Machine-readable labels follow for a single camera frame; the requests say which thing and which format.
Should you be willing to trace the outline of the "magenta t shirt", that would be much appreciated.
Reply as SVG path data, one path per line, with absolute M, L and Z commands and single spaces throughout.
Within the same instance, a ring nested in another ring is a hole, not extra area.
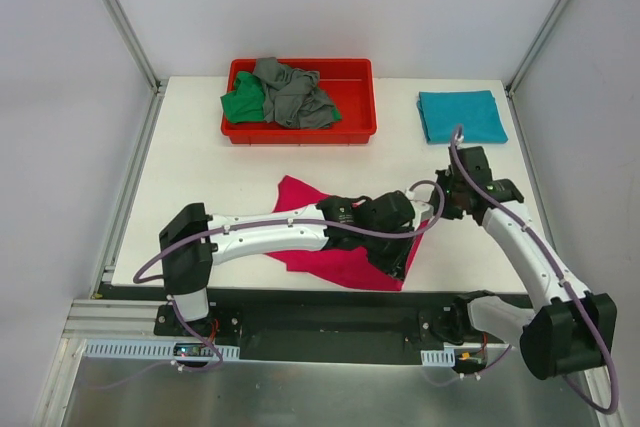
M 278 184 L 274 212 L 302 208 L 328 197 L 302 180 L 285 175 Z M 283 251 L 269 253 L 269 257 L 283 262 L 288 272 L 308 273 L 332 284 L 348 289 L 399 292 L 403 281 L 393 279 L 371 265 L 364 248 L 352 251 Z

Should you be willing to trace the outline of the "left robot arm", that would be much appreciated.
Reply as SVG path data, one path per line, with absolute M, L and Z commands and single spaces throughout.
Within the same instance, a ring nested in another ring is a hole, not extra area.
M 211 324 L 212 268 L 241 257 L 361 250 L 378 271 L 401 280 L 415 238 L 434 217 L 433 206 L 409 191 L 375 199 L 329 196 L 289 211 L 219 220 L 203 204 L 190 204 L 177 217 L 183 227 L 169 225 L 160 236 L 165 292 L 178 310 L 179 327 L 199 336 Z

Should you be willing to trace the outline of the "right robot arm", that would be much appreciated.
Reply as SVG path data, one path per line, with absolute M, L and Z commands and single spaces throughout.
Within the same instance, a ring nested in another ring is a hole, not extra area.
M 577 279 L 536 231 L 524 197 L 508 179 L 496 180 L 480 147 L 449 150 L 437 173 L 446 219 L 469 215 L 498 244 L 524 285 L 530 308 L 487 290 L 456 296 L 435 319 L 434 336 L 460 345 L 483 332 L 516 347 L 538 379 L 611 364 L 617 307 Z

